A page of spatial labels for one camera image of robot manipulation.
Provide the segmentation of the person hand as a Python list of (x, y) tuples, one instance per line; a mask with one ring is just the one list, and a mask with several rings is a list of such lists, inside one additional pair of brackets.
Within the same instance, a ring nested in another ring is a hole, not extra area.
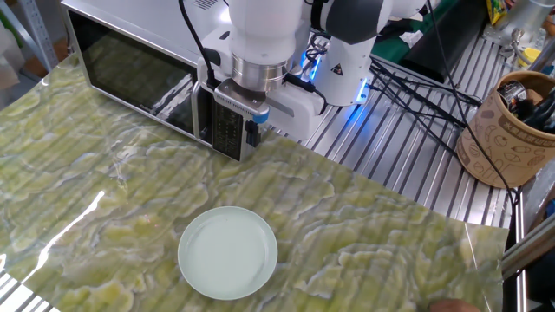
[(445, 299), (429, 305), (430, 312), (480, 312), (472, 304), (461, 299)]

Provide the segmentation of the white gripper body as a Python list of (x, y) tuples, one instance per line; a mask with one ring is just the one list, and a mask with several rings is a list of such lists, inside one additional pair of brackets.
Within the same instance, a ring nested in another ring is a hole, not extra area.
[(291, 84), (267, 93), (265, 103), (271, 107), (267, 122), (298, 140), (307, 140), (323, 119), (323, 99)]

